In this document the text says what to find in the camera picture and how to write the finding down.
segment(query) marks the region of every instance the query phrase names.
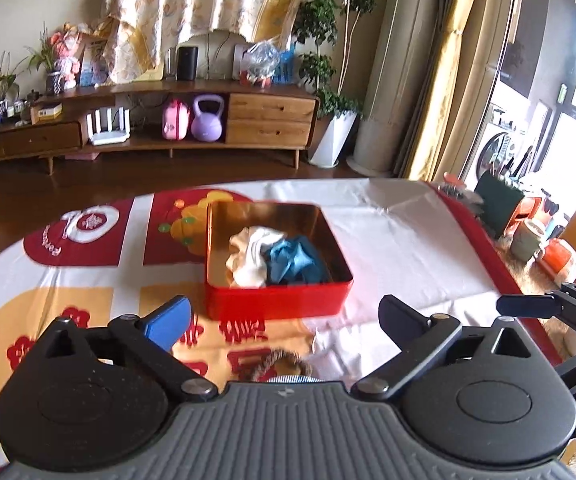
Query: white cloth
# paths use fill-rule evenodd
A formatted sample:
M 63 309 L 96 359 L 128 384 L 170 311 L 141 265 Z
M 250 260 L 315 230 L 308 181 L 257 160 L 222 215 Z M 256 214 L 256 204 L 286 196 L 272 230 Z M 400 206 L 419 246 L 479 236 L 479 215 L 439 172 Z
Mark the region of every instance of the white cloth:
M 244 227 L 242 231 L 230 237 L 230 244 L 237 253 L 231 254 L 226 267 L 232 272 L 232 279 L 242 288 L 266 286 L 268 269 L 262 252 L 286 236 L 281 231 L 269 227 Z
M 321 207 L 354 275 L 338 316 L 304 320 L 315 334 L 314 355 L 308 360 L 322 379 L 349 383 L 399 352 L 379 328 L 377 307 L 384 294 L 397 296 L 425 316 L 446 312 L 465 324 L 489 326 L 498 316 L 492 280 L 459 224 L 426 184 L 393 178 L 330 179 L 210 188 L 252 200 Z M 0 314 L 11 300 L 38 287 L 96 287 L 111 290 L 108 318 L 113 319 L 138 313 L 140 297 L 154 284 L 173 286 L 180 274 L 187 281 L 203 282 L 202 264 L 143 265 L 153 203 L 151 194 L 135 198 L 119 237 L 124 246 L 117 266 L 44 266 L 30 259 L 21 241 L 7 248 L 0 254 Z M 0 464 L 5 460 L 0 446 Z

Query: red printed pattern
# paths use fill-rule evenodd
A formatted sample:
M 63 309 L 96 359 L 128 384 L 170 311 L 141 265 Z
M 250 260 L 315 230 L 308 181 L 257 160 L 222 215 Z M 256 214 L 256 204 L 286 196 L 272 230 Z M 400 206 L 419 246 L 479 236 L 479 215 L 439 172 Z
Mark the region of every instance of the red printed pattern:
M 79 310 L 77 307 L 70 305 L 63 310 L 62 316 L 71 318 L 79 328 L 88 328 L 90 314 L 85 310 Z M 19 363 L 26 354 L 30 352 L 34 343 L 35 339 L 30 339 L 27 335 L 22 335 L 8 347 L 6 350 L 6 357 L 10 362 L 10 368 L 12 371 L 19 366 Z
M 263 319 L 247 321 L 222 321 L 219 323 L 219 332 L 223 334 L 226 343 L 241 344 L 252 339 L 253 341 L 268 341 L 266 323 Z
M 188 214 L 188 210 L 196 209 L 201 200 L 205 200 L 210 192 L 227 193 L 238 202 L 251 201 L 248 197 L 221 189 L 177 189 L 155 193 L 148 218 L 146 247 L 143 251 L 143 264 L 145 266 L 181 262 L 200 264 L 204 262 L 206 258 L 192 253 L 184 242 L 194 242 L 204 247 L 206 244 L 205 225 L 201 228 L 201 234 L 192 229 L 194 234 L 188 240 L 175 239 L 173 235 L 178 234 L 175 229 L 175 222 L 181 222 L 184 215 Z M 202 210 L 201 216 L 203 218 L 202 222 L 205 222 L 205 208 Z M 188 226 L 193 228 L 202 223 L 196 218 L 189 218 L 189 220 L 193 220 L 193 223 L 188 224 Z
M 208 363 L 206 361 L 181 361 L 182 364 L 185 364 L 188 368 L 192 371 L 201 375 L 201 377 L 205 377 L 208 373 Z
M 188 330 L 186 330 L 183 335 L 179 338 L 181 344 L 185 344 L 188 348 L 192 348 L 197 344 L 197 341 L 201 334 L 204 333 L 204 327 L 199 323 L 199 316 L 197 314 L 193 315 L 193 319 L 190 322 Z
M 228 352 L 228 362 L 232 373 L 239 377 L 241 381 L 248 379 L 250 369 L 259 364 L 264 357 L 270 354 L 270 348 L 254 348 L 251 350 L 232 350 Z M 271 367 L 263 377 L 259 379 L 260 383 L 266 382 L 268 379 L 277 377 L 277 372 L 274 367 Z
M 117 266 L 133 200 L 66 213 L 26 236 L 24 251 L 44 266 Z

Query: white router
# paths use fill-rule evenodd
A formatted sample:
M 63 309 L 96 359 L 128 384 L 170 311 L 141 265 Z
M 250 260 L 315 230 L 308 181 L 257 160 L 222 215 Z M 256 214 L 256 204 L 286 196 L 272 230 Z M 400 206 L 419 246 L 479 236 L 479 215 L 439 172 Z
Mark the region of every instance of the white router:
M 119 129 L 113 129 L 113 109 L 106 109 L 106 124 L 107 130 L 101 130 L 101 110 L 95 110 L 95 129 L 92 129 L 92 114 L 86 116 L 86 126 L 88 127 L 88 138 L 93 146 L 101 146 L 102 144 L 115 144 L 117 142 L 125 142 L 130 138 L 130 110 L 125 110 L 120 107 L 119 114 Z

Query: pink backpack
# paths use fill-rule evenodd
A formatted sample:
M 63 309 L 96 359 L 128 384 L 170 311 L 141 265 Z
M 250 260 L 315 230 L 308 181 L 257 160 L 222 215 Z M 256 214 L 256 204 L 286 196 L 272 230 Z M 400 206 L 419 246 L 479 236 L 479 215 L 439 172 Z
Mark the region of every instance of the pink backpack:
M 190 110 L 178 99 L 172 99 L 164 110 L 162 134 L 167 140 L 181 140 L 186 136 Z

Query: table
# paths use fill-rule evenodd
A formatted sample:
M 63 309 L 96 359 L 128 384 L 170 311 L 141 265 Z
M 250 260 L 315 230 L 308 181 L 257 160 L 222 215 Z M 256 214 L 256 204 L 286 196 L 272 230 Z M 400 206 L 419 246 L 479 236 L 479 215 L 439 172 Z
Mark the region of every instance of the table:
M 208 319 L 202 263 L 212 200 L 317 203 L 354 273 L 342 312 Z M 497 317 L 498 291 L 518 291 L 476 221 L 444 200 L 405 180 L 284 180 L 168 190 L 66 213 L 0 254 L 0 388 L 55 316 L 101 326 L 144 316 L 175 294 L 190 298 L 194 316 L 173 353 L 219 386 L 271 348 L 305 355 L 324 380 L 353 383 L 399 351 L 378 325 L 383 295 L 426 316 L 485 326 Z

